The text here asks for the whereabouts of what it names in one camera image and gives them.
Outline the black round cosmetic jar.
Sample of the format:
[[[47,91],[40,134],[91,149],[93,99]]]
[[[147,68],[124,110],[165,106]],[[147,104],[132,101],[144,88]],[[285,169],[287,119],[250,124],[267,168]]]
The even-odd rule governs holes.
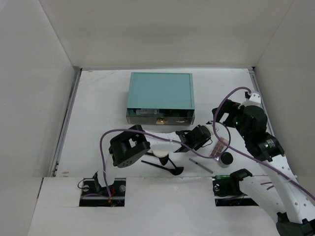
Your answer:
[[[175,123],[191,123],[191,116],[190,115],[176,115],[172,117]]]

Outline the houndstooth eyeliner pen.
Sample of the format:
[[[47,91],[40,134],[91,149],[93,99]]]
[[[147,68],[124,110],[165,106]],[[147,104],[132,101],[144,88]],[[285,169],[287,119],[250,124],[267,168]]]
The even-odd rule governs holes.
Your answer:
[[[192,162],[193,164],[197,165],[198,167],[202,168],[203,170],[209,172],[210,174],[213,174],[214,172],[210,170],[209,168],[205,167],[204,165],[200,164],[199,162],[196,162],[195,160],[189,158],[189,161]]]

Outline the brown eyeshadow palette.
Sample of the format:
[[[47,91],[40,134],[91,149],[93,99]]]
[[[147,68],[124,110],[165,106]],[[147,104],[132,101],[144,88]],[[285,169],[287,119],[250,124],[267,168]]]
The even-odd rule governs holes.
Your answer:
[[[218,159],[222,152],[226,149],[226,144],[228,144],[228,140],[225,138],[221,138],[221,141],[218,140],[210,152],[211,159]]]

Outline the black lid powder jar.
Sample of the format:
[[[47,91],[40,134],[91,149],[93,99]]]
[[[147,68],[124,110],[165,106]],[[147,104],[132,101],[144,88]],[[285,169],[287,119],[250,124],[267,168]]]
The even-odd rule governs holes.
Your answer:
[[[230,152],[224,152],[219,157],[219,165],[222,168],[227,168],[233,163],[233,155]]]

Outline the clear acrylic drawer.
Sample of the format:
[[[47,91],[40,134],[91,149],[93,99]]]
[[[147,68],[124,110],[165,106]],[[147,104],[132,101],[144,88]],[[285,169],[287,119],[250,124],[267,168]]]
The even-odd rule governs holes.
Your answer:
[[[190,115],[191,123],[175,123],[173,116],[176,115]],[[159,109],[159,114],[156,116],[138,116],[136,115],[136,108],[127,109],[126,119],[129,124],[142,125],[192,125],[194,123],[194,110],[187,109]]]

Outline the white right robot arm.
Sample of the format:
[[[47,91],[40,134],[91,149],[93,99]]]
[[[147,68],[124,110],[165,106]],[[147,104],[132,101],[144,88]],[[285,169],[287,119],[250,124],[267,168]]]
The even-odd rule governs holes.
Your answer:
[[[259,102],[242,104],[226,100],[212,110],[213,123],[220,121],[235,128],[245,142],[249,158],[264,170],[276,193],[264,188],[247,169],[232,172],[228,189],[233,194],[251,197],[275,222],[281,236],[313,236],[315,234],[314,198],[297,181],[279,141],[267,132],[268,118]]]

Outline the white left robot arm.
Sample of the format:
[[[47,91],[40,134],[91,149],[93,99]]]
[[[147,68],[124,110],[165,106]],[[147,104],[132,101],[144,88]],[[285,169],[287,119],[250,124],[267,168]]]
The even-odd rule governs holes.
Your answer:
[[[165,158],[170,153],[192,152],[208,159],[209,156],[197,151],[203,148],[213,135],[213,130],[207,125],[171,133],[149,132],[141,125],[134,125],[129,129],[109,130],[103,133],[99,140],[103,179],[98,179],[93,189],[100,196],[107,195],[115,181],[113,168],[127,168],[148,152],[157,158]]]

